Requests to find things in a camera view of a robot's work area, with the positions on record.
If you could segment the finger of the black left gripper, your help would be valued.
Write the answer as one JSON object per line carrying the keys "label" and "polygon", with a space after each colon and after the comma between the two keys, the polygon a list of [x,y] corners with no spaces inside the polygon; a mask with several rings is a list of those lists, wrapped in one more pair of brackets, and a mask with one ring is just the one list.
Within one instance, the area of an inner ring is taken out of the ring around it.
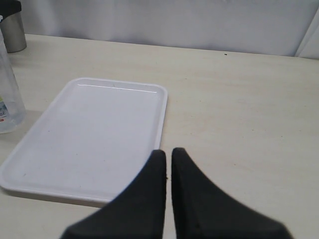
{"label": "finger of the black left gripper", "polygon": [[21,2],[18,0],[0,0],[0,14],[8,17],[21,12]]}

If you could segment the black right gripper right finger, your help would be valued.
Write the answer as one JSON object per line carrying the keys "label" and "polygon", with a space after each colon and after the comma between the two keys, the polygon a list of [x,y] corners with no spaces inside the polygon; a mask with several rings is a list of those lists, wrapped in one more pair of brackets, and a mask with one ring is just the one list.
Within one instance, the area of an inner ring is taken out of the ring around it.
{"label": "black right gripper right finger", "polygon": [[171,155],[171,199],[178,239],[291,239],[280,222],[217,187],[184,148]]}

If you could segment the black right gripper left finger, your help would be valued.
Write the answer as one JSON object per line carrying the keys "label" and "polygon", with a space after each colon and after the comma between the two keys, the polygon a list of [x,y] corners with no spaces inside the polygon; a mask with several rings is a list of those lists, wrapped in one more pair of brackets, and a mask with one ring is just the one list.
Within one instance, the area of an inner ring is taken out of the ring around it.
{"label": "black right gripper left finger", "polygon": [[166,206],[166,155],[154,150],[115,199],[66,228],[63,239],[160,239]]}

